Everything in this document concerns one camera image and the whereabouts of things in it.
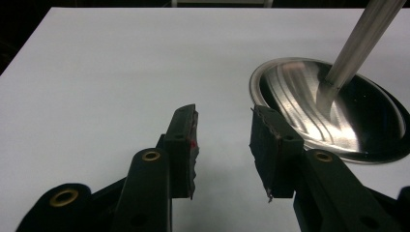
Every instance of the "stainless steel bowl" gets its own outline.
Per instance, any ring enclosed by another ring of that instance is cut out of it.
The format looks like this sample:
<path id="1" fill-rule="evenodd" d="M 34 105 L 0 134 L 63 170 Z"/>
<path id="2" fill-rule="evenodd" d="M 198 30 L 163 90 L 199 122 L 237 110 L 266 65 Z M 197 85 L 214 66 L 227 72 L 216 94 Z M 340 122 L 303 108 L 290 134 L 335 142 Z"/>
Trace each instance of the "stainless steel bowl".
<path id="1" fill-rule="evenodd" d="M 406 109 L 358 74 L 340 91 L 330 91 L 322 80 L 331 66 L 307 58 L 266 62 L 251 76 L 251 97 L 281 113 L 303 137 L 306 149 L 328 150 L 358 163 L 389 162 L 409 154 Z"/>

